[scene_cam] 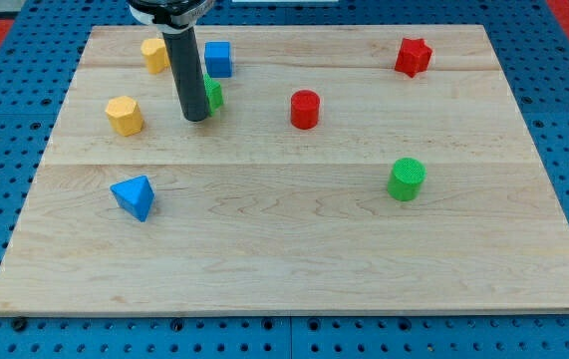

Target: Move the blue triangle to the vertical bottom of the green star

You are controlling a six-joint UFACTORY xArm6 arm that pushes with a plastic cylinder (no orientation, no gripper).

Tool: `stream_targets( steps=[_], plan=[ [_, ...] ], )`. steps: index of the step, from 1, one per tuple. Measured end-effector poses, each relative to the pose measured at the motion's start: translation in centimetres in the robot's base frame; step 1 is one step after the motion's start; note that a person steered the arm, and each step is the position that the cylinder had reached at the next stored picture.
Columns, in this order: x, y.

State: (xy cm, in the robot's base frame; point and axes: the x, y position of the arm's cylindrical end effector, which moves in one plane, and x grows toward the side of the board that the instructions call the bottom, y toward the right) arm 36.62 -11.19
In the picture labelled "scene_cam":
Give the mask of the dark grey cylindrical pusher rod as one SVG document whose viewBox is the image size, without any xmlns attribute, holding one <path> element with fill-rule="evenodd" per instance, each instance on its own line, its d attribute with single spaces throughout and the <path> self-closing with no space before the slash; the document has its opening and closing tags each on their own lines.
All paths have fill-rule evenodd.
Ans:
<svg viewBox="0 0 569 359">
<path fill-rule="evenodd" d="M 210 109 L 194 29 L 164 34 L 163 40 L 183 116 L 190 122 L 205 120 Z"/>
</svg>

